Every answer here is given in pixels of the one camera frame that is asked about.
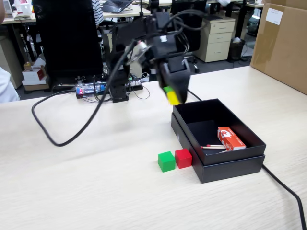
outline yellow block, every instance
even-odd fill
[[[168,92],[166,95],[167,95],[168,101],[171,105],[179,105],[180,104],[180,102],[179,102],[179,100],[178,100],[174,91]]]

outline office desk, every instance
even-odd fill
[[[104,13],[104,18],[123,18],[123,17],[135,17],[139,16],[140,12],[140,6],[138,5],[130,5],[129,8],[132,8],[132,10],[123,10],[121,13]],[[150,15],[150,11],[147,9],[142,9],[144,12],[144,16]],[[36,22],[35,15],[32,14],[31,20],[14,20],[13,18],[11,19],[5,19],[2,24],[12,24],[12,23],[33,23]]]
[[[31,114],[39,99],[0,104],[0,216],[5,230],[301,229],[296,200],[264,170],[200,184],[192,167],[161,172],[158,154],[181,148],[158,82],[147,100],[104,104],[85,132],[58,148]],[[307,207],[307,96],[251,68],[191,77],[266,144],[265,165]],[[146,90],[136,92],[146,97]],[[189,95],[189,101],[197,99]],[[72,137],[96,104],[74,94],[36,109],[52,137]]]
[[[226,17],[231,17],[231,11],[232,11],[232,7],[233,7],[233,3],[237,2],[237,1],[242,1],[242,0],[231,0],[230,4],[227,5],[226,14],[225,14]],[[149,4],[149,0],[142,0],[142,3]],[[218,1],[208,0],[207,4],[211,4],[210,14],[214,14],[214,4],[218,4]],[[159,0],[159,7],[161,7],[162,9],[167,9],[170,12],[171,6],[172,6],[172,0]]]
[[[139,12],[141,10],[140,6],[138,5],[130,5],[129,8],[132,8],[132,10],[124,10],[121,13],[104,13],[104,18],[121,18],[121,17],[135,17],[135,16],[139,16]],[[146,9],[142,9],[144,16],[148,16],[150,15],[150,11],[146,10]],[[15,31],[14,31],[14,26],[13,24],[17,24],[17,26],[20,28],[22,34],[24,37],[27,37],[27,32],[25,30],[25,27],[23,26],[24,23],[26,23],[26,25],[35,25],[36,24],[36,18],[35,15],[32,14],[31,15],[31,20],[14,20],[13,18],[11,19],[5,19],[4,22],[2,24],[6,25],[10,34],[10,39],[13,42],[13,45],[15,47],[15,51],[17,54],[17,57],[19,59],[19,62],[21,64],[21,66],[23,67],[23,64],[25,63],[25,60],[20,52],[19,46],[18,46],[18,41],[15,35]],[[31,44],[30,42],[28,42],[27,40],[25,41],[26,45],[28,47],[29,50],[29,55],[32,61],[35,61],[35,56],[32,52],[32,48],[31,48]]]
[[[235,4],[241,6],[242,2],[236,2]],[[241,7],[240,12],[239,12],[238,23],[236,25],[236,35],[235,35],[235,37],[241,37],[243,24],[244,24],[244,18],[245,18],[245,15],[247,13],[247,10],[252,10],[254,8],[260,9],[259,21],[258,21],[256,33],[254,35],[254,36],[257,36],[263,7],[264,7],[264,4],[255,5],[255,4],[250,4],[250,3],[247,3],[245,6]]]

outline green cube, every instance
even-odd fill
[[[167,172],[175,169],[175,157],[171,152],[158,154],[158,163],[162,172]]]

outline green block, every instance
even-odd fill
[[[173,91],[174,91],[174,90],[173,90],[171,87],[169,87],[169,86],[166,86],[166,87],[164,87],[163,89],[164,89],[165,93],[173,92]]]
[[[158,154],[158,163],[162,172],[167,172],[175,169],[175,157],[171,152]]]

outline open box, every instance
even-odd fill
[[[230,127],[247,148],[202,149],[207,144],[221,145],[218,127]],[[172,128],[182,147],[189,149],[202,183],[257,173],[262,167],[266,144],[218,99],[175,106]]]

